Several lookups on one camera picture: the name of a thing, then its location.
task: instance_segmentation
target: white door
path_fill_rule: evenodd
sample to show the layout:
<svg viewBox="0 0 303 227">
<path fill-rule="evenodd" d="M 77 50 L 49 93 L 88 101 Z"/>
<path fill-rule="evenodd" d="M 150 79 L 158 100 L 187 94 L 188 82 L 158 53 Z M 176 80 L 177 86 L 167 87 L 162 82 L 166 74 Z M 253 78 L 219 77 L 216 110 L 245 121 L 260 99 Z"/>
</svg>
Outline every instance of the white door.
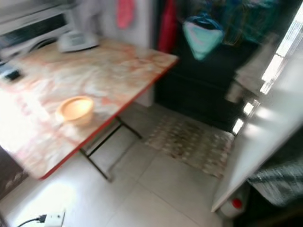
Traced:
<svg viewBox="0 0 303 227">
<path fill-rule="evenodd" d="M 282 41 L 276 56 L 286 64 L 261 105 L 239 133 L 214 196 L 217 210 L 301 126 L 303 122 L 303 7 Z"/>
</svg>

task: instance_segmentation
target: black cable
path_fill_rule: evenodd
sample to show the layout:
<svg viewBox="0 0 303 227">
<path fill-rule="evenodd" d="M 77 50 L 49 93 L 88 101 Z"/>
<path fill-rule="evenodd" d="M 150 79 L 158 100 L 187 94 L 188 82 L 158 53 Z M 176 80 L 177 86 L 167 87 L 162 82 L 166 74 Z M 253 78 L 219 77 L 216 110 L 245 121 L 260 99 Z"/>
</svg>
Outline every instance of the black cable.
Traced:
<svg viewBox="0 0 303 227">
<path fill-rule="evenodd" d="M 46 214 L 40 215 L 40 216 L 37 217 L 37 218 L 33 218 L 33 219 L 30 219 L 30 220 L 27 220 L 27 221 L 23 222 L 21 225 L 18 225 L 18 227 L 21 227 L 21 226 L 23 226 L 23 225 L 25 225 L 25 224 L 27 224 L 27 223 L 29 223 L 29 222 L 32 222 L 32 221 L 37 221 L 37 222 L 39 222 L 39 223 L 44 223 L 44 222 L 45 222 L 45 219 L 46 219 Z"/>
</svg>

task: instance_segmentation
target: red table edge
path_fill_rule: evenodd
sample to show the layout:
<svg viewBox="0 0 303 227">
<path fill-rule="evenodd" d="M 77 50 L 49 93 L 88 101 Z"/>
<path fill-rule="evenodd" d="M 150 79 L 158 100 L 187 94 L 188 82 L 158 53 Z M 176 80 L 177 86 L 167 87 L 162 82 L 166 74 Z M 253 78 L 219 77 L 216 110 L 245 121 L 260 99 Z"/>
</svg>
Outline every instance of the red table edge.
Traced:
<svg viewBox="0 0 303 227">
<path fill-rule="evenodd" d="M 69 158 L 71 158 L 74 154 L 76 154 L 80 148 L 82 148 L 89 140 L 91 140 L 94 136 L 96 136 L 102 129 L 108 126 L 116 116 L 118 116 L 125 108 L 130 105 L 134 100 L 140 97 L 147 89 L 149 89 L 154 83 L 157 82 L 168 70 L 170 70 L 176 63 L 178 62 L 178 58 L 174 62 L 172 62 L 159 76 L 154 78 L 141 92 L 135 95 L 128 103 L 126 103 L 115 115 L 111 116 L 103 125 L 101 125 L 97 130 L 95 130 L 90 136 L 87 137 L 81 144 L 79 144 L 71 153 L 69 153 L 61 162 L 59 162 L 55 167 L 53 167 L 50 171 L 48 171 L 44 176 L 40 177 L 39 180 L 45 180 L 51 174 L 53 174 L 57 169 L 59 169 Z"/>
</svg>

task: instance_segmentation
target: patterned rug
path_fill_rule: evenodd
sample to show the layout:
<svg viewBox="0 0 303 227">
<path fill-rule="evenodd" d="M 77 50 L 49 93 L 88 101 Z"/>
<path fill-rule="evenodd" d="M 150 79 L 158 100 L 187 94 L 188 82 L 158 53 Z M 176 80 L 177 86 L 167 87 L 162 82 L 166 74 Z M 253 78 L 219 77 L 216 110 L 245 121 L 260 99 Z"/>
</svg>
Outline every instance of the patterned rug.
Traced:
<svg viewBox="0 0 303 227">
<path fill-rule="evenodd" d="M 221 178 L 231 151 L 231 133 L 181 116 L 164 116 L 145 144 Z"/>
</svg>

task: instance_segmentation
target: metal table leg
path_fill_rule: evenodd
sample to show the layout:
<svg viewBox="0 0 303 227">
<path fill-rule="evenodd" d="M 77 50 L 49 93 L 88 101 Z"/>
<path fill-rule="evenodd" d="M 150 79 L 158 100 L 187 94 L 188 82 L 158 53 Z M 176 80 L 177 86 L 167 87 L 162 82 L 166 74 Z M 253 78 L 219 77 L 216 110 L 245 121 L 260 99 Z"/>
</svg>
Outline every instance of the metal table leg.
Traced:
<svg viewBox="0 0 303 227">
<path fill-rule="evenodd" d="M 96 163 L 90 159 L 90 156 L 94 154 L 116 131 L 118 131 L 121 126 L 126 127 L 129 131 L 131 131 L 133 134 L 135 134 L 139 139 L 142 139 L 142 135 L 138 133 L 135 129 L 133 129 L 131 126 L 129 126 L 127 123 L 125 123 L 120 117 L 116 117 L 117 121 L 119 122 L 119 125 L 108 135 L 106 138 L 98 144 L 90 154 L 86 154 L 85 150 L 80 148 L 81 154 L 101 173 L 101 175 L 109 181 L 109 177 L 96 165 Z"/>
</svg>

